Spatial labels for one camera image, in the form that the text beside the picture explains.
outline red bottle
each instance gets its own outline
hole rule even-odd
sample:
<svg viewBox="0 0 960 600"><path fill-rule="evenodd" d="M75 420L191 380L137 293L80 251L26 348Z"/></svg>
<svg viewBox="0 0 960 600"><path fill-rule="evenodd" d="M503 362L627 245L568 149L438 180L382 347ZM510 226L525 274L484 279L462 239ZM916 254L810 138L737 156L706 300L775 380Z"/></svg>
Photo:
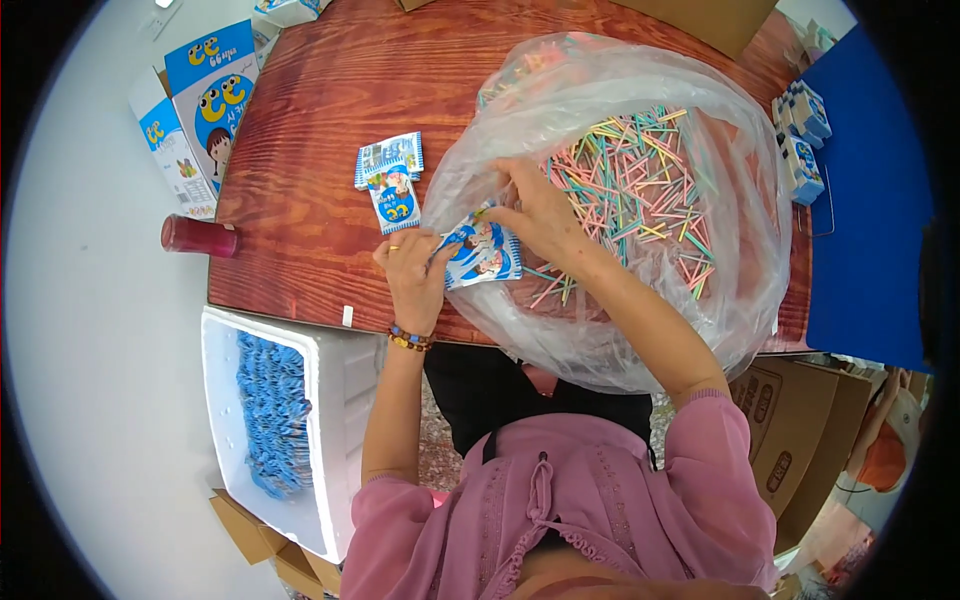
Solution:
<svg viewBox="0 0 960 600"><path fill-rule="evenodd" d="M196 252L231 258L240 248L240 235L233 225L170 215L160 230L160 246L168 252Z"/></svg>

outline blue board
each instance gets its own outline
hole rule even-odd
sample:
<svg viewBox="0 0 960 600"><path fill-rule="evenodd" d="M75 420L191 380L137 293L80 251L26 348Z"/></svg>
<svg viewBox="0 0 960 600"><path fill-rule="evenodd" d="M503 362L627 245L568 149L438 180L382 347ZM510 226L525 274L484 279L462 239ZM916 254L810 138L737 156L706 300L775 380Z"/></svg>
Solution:
<svg viewBox="0 0 960 600"><path fill-rule="evenodd" d="M833 234L813 240L806 342L929 372L917 284L922 227L933 202L910 115L860 26L802 78L824 97L833 127L833 136L814 155L821 172L828 172L836 223ZM826 192L811 211L814 232L829 230Z"/></svg>

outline wooden table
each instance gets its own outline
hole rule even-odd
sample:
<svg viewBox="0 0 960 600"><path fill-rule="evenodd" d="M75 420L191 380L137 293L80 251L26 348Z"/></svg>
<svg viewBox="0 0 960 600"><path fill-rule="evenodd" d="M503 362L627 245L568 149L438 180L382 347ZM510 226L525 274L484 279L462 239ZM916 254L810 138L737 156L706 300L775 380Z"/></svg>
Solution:
<svg viewBox="0 0 960 600"><path fill-rule="evenodd" d="M233 259L211 258L208 299L253 313L385 331L387 283L372 261L383 239L370 196L353 188L356 151L423 132L426 196L433 169L474 114L481 83L517 43L586 31L702 60L769 110L796 77L784 58L795 36L774 11L734 62L703 42L606 0L438 0L404 13L390 0L334 2L314 23L283 32L243 119L217 221L242 232ZM805 349L811 244L793 235L780 330L764 350ZM493 341L444 306L446 340Z"/></svg>

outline white wall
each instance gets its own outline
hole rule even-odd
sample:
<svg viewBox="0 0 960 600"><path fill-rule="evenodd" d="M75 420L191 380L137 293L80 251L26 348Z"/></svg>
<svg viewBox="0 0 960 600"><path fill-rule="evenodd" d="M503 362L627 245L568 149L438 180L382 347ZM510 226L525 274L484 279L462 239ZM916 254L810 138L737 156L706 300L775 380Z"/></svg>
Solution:
<svg viewBox="0 0 960 600"><path fill-rule="evenodd" d="M185 0L156 42L151 0L107 3L36 125L10 223L5 326L26 441L71 536L120 598L286 598L207 503L206 258L165 254L177 203L127 105L166 52L250 14Z"/></svg>
<svg viewBox="0 0 960 600"><path fill-rule="evenodd" d="M804 27L811 18L817 19L837 39L856 25L856 19L842 0L780 0L777 8Z"/></svg>

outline black pants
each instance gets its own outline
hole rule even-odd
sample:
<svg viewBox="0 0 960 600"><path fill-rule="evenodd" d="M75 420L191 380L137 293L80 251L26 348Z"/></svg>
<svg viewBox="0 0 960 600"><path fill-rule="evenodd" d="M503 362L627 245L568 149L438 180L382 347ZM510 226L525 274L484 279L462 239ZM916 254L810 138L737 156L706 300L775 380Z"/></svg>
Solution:
<svg viewBox="0 0 960 600"><path fill-rule="evenodd" d="M520 365L498 348L438 342L427 352L423 369L437 406L450 423L453 448L461 456L503 425L548 413L611 420L650 446L653 403L648 394L611 396L560 380L553 397L544 397ZM650 456L656 464L652 450Z"/></svg>

